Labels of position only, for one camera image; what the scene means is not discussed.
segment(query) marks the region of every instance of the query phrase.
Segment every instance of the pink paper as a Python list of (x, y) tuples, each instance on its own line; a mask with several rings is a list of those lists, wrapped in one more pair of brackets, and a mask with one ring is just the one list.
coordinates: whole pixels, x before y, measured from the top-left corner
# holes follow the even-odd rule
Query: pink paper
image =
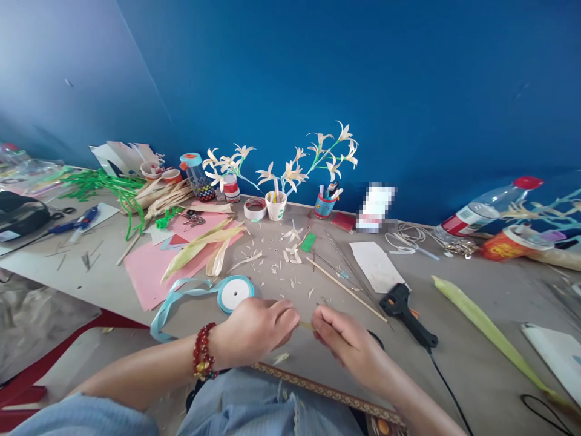
[[(238, 222), (232, 221), (225, 228), (231, 228), (235, 225), (238, 225)], [(211, 230), (213, 227), (215, 227), (215, 225), (204, 225), (204, 227), (206, 229), (199, 236)], [(230, 239), (230, 244), (228, 246), (231, 246), (234, 242), (240, 239), (243, 233), (244, 232), (240, 231), (235, 236), (233, 236)], [(221, 244), (221, 242), (207, 244), (192, 260), (187, 263), (186, 266), (177, 271), (161, 284), (160, 281), (165, 271), (168, 269), (171, 260), (176, 256), (178, 251), (161, 250), (158, 246), (152, 246), (150, 243), (147, 243), (143, 244), (137, 250), (129, 253), (125, 257), (123, 263), (125, 264), (125, 268), (127, 269), (127, 273), (129, 274), (131, 283), (133, 284), (133, 288), (135, 289), (143, 310), (153, 310), (157, 305), (162, 303), (176, 280), (183, 277), (193, 277), (195, 274), (197, 274), (202, 268), (206, 266), (214, 251)]]
[(200, 216), (206, 220), (206, 223), (190, 227), (188, 224), (184, 224), (188, 220), (186, 217), (176, 215), (176, 217), (169, 222), (168, 230), (178, 234), (188, 242), (192, 242), (194, 239), (209, 232), (218, 224), (228, 219), (228, 215), (214, 212), (204, 212)]

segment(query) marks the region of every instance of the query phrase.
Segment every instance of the black cable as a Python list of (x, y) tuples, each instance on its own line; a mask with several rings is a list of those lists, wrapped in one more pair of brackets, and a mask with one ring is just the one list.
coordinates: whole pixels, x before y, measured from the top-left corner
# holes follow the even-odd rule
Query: black cable
[(6, 279), (6, 281), (3, 281), (2, 279), (0, 279), (0, 283), (8, 283), (14, 274), (15, 274), (15, 272), (11, 272), (10, 275), (8, 276), (8, 278)]
[[(545, 418), (543, 415), (541, 415), (540, 413), (538, 413), (536, 410), (534, 410), (526, 401), (525, 399), (527, 398), (532, 398), (533, 400), (537, 400), (539, 403), (541, 403), (543, 406), (545, 406), (549, 412), (551, 412), (553, 414), (553, 416), (555, 418), (557, 418), (557, 421), (559, 421), (562, 425), (562, 427), (560, 427), (559, 425), (555, 424), (553, 421), (550, 421), (549, 419)], [(520, 400), (522, 401), (522, 403), (535, 415), (537, 415), (539, 418), (541, 418), (543, 421), (549, 423), (550, 425), (552, 425), (553, 427), (555, 427), (557, 430), (559, 430), (560, 432), (563, 432), (564, 434), (566, 434), (567, 436), (574, 436), (573, 432), (571, 432), (571, 430), (569, 430), (569, 427), (567, 427), (565, 425), (565, 423), (561, 420), (561, 418), (559, 418), (557, 416), (557, 414), (555, 413), (555, 411), (553, 409), (551, 409), (551, 407), (546, 404), (543, 400), (541, 400), (540, 398), (537, 397), (533, 397), (532, 395), (528, 395), (528, 394), (522, 394), (520, 396)]]
[(456, 405), (456, 409), (458, 409), (458, 412), (460, 412), (460, 416), (462, 418), (462, 421), (464, 421), (464, 425), (466, 426), (466, 430), (468, 430), (468, 434), (470, 436), (474, 436), (474, 433), (472, 433), (472, 429), (470, 428), (470, 425), (468, 425), (468, 421), (466, 420), (466, 417), (464, 416), (464, 412), (462, 412), (462, 408), (460, 407), (460, 404), (458, 404), (458, 401), (456, 399), (456, 396), (454, 395), (454, 392), (452, 392), (452, 390), (450, 389), (450, 387), (448, 385), (448, 382), (446, 381), (446, 379), (444, 378), (444, 376), (440, 372), (440, 369), (438, 368), (438, 364), (436, 363), (436, 360), (434, 359), (434, 356), (432, 355), (432, 349), (429, 347), (426, 347), (425, 350), (428, 352), (428, 355), (430, 356), (430, 359), (432, 360), (432, 363), (434, 364), (436, 371), (438, 372), (438, 374), (442, 378), (442, 381), (444, 382), (446, 388), (448, 388), (448, 392), (452, 396), (452, 400), (454, 400), (454, 404)]
[(38, 241), (39, 239), (41, 239), (41, 238), (44, 238), (45, 236), (48, 236), (48, 235), (50, 235), (50, 233), (49, 233), (49, 232), (43, 233), (43, 234), (41, 234), (41, 235), (40, 235), (38, 238), (36, 238), (36, 239), (33, 239), (32, 241), (28, 241), (26, 244), (24, 244), (24, 245), (21, 245), (21, 246), (20, 246), (20, 247), (18, 247), (18, 248), (15, 248), (15, 249), (13, 249), (13, 250), (7, 251), (6, 253), (2, 253), (2, 254), (0, 254), (0, 257), (2, 257), (2, 256), (6, 256), (7, 254), (13, 253), (13, 252), (15, 252), (15, 251), (18, 251), (18, 250), (20, 250), (21, 248), (24, 248), (24, 247), (26, 247), (26, 246), (29, 246), (30, 244), (32, 244), (32, 243), (35, 243), (35, 242), (36, 242), (36, 241)]

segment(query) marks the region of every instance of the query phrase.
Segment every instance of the patterned container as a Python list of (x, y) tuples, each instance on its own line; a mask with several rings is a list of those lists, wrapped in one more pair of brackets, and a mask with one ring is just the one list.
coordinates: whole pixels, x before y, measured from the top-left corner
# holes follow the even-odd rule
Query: patterned container
[(188, 181), (193, 192), (202, 202), (207, 202), (216, 197), (210, 179), (202, 168), (202, 158), (198, 153), (186, 153), (180, 157), (180, 168), (186, 171)]

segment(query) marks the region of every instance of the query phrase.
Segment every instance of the person's right hand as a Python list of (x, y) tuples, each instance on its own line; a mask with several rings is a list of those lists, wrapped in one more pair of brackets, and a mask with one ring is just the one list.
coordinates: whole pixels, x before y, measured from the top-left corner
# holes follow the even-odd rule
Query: person's right hand
[(351, 316), (327, 306), (317, 307), (312, 324), (315, 338), (358, 382), (379, 394), (379, 381), (388, 376), (391, 360), (367, 330)]

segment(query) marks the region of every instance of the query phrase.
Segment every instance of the red beaded bracelet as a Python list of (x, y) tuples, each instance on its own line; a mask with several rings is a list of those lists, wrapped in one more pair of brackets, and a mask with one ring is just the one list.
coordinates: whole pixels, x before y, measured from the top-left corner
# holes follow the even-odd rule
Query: red beaded bracelet
[(214, 372), (212, 367), (214, 365), (214, 356), (208, 354), (208, 334), (210, 330), (216, 327), (216, 323), (210, 323), (199, 331), (195, 338), (194, 347), (194, 377), (202, 381), (207, 378), (216, 378), (220, 371)]

